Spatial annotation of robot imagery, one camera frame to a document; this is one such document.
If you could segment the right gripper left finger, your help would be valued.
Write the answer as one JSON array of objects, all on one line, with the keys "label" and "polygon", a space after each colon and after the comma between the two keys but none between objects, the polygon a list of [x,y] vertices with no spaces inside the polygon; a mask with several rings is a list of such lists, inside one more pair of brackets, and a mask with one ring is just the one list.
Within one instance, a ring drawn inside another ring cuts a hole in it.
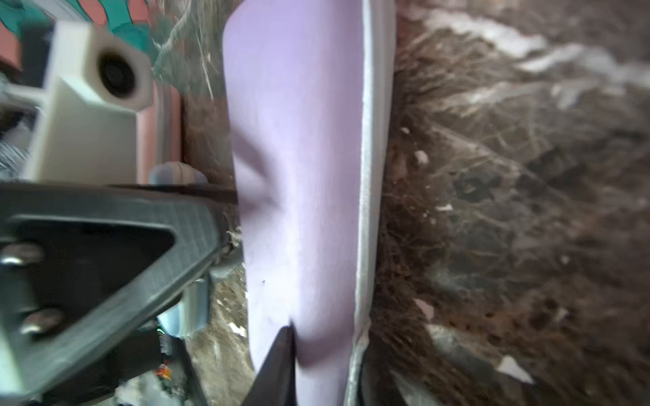
[{"label": "right gripper left finger", "polygon": [[296,345],[291,326],[274,339],[241,406],[296,406]]}]

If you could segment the purple zippered umbrella case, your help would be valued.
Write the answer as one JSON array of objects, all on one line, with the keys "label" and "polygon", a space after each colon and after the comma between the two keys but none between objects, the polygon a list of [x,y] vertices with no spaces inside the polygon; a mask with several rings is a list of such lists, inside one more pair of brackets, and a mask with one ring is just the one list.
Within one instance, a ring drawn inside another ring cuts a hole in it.
[{"label": "purple zippered umbrella case", "polygon": [[391,118],[392,1],[245,1],[223,34],[256,372],[282,328],[299,405],[360,404]]}]

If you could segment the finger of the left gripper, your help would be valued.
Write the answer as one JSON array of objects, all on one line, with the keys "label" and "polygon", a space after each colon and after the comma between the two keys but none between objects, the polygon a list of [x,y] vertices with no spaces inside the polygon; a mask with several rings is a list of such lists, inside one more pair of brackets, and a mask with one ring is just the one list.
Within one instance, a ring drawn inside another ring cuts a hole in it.
[{"label": "finger of the left gripper", "polygon": [[1,396],[41,396],[164,311],[222,255],[210,184],[1,186]]}]

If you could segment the blue zippered umbrella case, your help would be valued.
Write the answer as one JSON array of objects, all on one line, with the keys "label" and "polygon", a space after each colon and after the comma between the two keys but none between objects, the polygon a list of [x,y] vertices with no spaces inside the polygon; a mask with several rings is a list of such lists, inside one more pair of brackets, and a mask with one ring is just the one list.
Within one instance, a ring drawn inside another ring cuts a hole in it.
[{"label": "blue zippered umbrella case", "polygon": [[[166,162],[154,167],[149,175],[151,185],[208,184],[200,171],[182,162]],[[209,283],[200,277],[181,295],[177,304],[159,314],[158,322],[167,334],[175,338],[189,338],[201,331],[209,320]]]}]

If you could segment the pink zippered umbrella case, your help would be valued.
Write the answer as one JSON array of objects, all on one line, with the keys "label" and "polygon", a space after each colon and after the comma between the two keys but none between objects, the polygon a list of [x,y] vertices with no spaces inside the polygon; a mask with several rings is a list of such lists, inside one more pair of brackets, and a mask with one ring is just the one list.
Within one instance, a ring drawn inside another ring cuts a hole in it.
[{"label": "pink zippered umbrella case", "polygon": [[160,164],[182,160],[182,97],[171,85],[154,81],[152,106],[136,117],[136,176],[147,184]]}]

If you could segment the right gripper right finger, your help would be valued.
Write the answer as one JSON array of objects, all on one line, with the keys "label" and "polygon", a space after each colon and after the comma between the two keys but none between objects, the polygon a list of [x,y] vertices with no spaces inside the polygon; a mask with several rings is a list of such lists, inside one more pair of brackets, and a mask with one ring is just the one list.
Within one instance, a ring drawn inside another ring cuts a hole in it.
[{"label": "right gripper right finger", "polygon": [[370,344],[364,355],[359,401],[365,406],[406,406],[389,370],[382,344]]}]

